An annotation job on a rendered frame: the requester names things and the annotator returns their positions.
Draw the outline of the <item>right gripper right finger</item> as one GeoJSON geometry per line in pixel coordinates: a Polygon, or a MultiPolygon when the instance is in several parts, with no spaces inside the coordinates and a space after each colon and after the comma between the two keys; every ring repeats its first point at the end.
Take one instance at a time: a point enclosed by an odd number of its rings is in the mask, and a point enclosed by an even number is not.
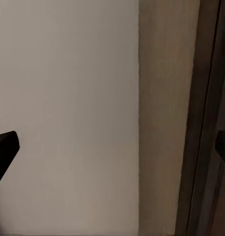
{"type": "Polygon", "coordinates": [[[225,162],[225,131],[219,131],[216,142],[215,142],[215,149],[225,162]]]}

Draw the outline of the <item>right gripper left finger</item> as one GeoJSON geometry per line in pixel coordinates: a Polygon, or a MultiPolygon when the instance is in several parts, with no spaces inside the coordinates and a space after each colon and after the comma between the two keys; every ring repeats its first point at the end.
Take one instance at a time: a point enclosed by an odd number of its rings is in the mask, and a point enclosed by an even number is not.
{"type": "Polygon", "coordinates": [[[0,134],[0,181],[19,150],[16,131],[0,134]]]}

